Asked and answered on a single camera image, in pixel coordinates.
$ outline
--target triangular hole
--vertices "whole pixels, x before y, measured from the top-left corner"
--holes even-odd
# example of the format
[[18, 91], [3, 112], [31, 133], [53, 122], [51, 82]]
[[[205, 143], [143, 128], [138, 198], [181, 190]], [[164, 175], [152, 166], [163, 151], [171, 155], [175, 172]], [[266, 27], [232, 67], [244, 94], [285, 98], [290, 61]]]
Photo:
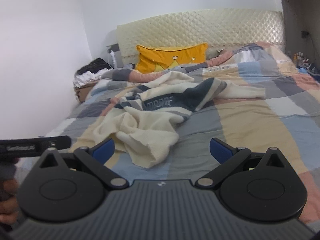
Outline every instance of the triangular hole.
[[275, 153], [270, 156], [270, 159], [268, 160], [267, 166], [284, 168], [283, 163], [279, 159], [278, 155]]
[[48, 154], [47, 157], [44, 159], [40, 168], [48, 168], [48, 167], [55, 167], [55, 166], [58, 166], [58, 163], [54, 155], [51, 153], [51, 154]]

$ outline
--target finger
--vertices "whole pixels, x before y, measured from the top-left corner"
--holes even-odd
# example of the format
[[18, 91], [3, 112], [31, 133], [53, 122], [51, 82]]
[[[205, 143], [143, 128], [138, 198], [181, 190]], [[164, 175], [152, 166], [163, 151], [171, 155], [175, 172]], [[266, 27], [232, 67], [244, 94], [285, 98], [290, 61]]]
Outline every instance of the finger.
[[9, 214], [9, 215], [1, 214], [0, 215], [0, 222], [3, 224], [12, 225], [15, 222], [17, 222], [18, 215], [19, 215], [18, 211], [14, 212], [12, 214]]
[[11, 197], [6, 201], [0, 202], [0, 214], [11, 214], [18, 209], [18, 202], [16, 197]]
[[9, 194], [16, 194], [19, 184], [15, 179], [7, 180], [3, 183], [3, 189]]

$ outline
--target quilted headboard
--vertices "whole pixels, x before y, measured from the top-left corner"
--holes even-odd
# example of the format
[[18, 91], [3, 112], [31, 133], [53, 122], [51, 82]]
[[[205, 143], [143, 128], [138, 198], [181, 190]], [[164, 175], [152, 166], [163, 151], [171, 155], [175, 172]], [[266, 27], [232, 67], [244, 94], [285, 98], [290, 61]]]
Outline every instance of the quilted headboard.
[[119, 25], [116, 30], [124, 64], [137, 63], [136, 45], [183, 47], [207, 42], [209, 48], [264, 41], [285, 50], [281, 12], [209, 9], [171, 13]]

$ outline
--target blanket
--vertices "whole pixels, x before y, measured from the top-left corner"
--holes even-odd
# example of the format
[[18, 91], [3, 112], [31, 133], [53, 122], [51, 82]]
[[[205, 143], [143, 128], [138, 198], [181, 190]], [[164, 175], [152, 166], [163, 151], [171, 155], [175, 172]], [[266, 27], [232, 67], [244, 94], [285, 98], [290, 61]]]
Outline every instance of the blanket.
[[[310, 75], [298, 73], [278, 48], [264, 43], [249, 44], [204, 63], [173, 70], [186, 73], [195, 83], [214, 77], [239, 86], [264, 88], [266, 97], [210, 100], [176, 125], [178, 141], [162, 163], [149, 169], [133, 164], [129, 154], [119, 152], [105, 165], [130, 183], [135, 179], [195, 182], [219, 165], [209, 151], [213, 137], [254, 152], [278, 147], [308, 191], [300, 220], [314, 228], [320, 226], [320, 85]], [[167, 72], [143, 75], [134, 70], [110, 70], [106, 74], [112, 77], [100, 80], [86, 101], [47, 136], [70, 136], [72, 147], [66, 151], [83, 145], [93, 147], [93, 131], [120, 98]], [[17, 175], [23, 178], [35, 161], [21, 160]]]
[[111, 137], [116, 150], [129, 153], [134, 164], [151, 168], [162, 162], [178, 141], [176, 124], [187, 120], [208, 101], [265, 97], [263, 88], [237, 86], [217, 78], [200, 84], [192, 81], [186, 74], [171, 71], [135, 87], [119, 99], [93, 131], [95, 143]]

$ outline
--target plaid quilt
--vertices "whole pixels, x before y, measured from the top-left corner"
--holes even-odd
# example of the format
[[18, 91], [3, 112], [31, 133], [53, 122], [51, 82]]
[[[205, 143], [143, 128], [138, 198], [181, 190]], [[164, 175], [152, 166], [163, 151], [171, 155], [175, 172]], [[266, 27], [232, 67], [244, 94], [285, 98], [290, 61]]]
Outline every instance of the plaid quilt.
[[[150, 169], [132, 164], [126, 153], [115, 153], [106, 166], [132, 182], [134, 179], [191, 179], [195, 181], [217, 167], [209, 142], [217, 137], [233, 147], [254, 152], [278, 147], [299, 174], [308, 191], [300, 219], [312, 223], [320, 218], [320, 85], [308, 74], [298, 73], [279, 49], [265, 43], [226, 51], [197, 65], [178, 66], [202, 82], [211, 77], [237, 85], [265, 88], [265, 99], [214, 99], [195, 112], [176, 131], [178, 142], [164, 162]], [[94, 146], [92, 131], [119, 98], [139, 83], [152, 81], [169, 70], [141, 74], [132, 69], [106, 73], [77, 107], [47, 136], [68, 135], [73, 151]], [[27, 167], [27, 160], [22, 168]]]

